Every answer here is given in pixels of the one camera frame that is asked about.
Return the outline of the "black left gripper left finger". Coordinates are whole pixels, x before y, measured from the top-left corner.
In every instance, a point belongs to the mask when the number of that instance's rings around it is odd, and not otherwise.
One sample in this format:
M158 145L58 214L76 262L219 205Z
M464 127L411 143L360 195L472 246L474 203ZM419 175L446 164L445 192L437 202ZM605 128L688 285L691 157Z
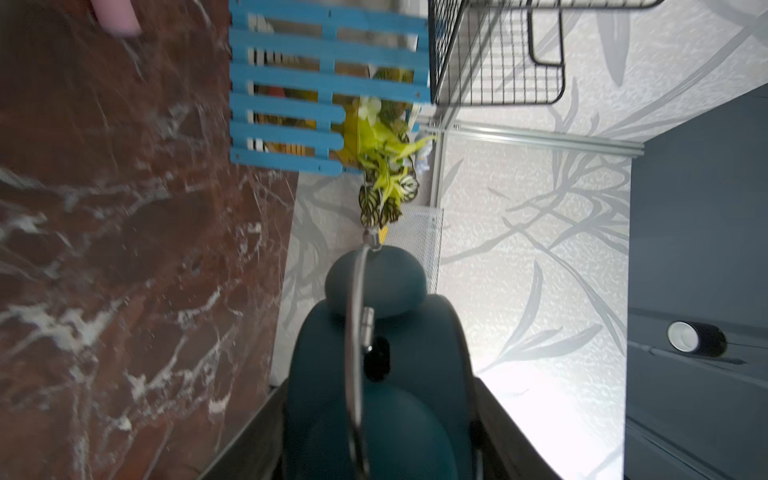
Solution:
M199 479L283 479L284 405L288 381L266 403Z

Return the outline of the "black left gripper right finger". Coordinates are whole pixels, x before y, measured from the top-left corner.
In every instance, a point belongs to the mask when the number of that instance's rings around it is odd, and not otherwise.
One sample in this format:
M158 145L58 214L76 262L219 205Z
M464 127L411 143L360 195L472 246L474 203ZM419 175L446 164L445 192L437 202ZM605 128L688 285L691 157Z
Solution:
M474 390L481 479L560 479L480 378Z

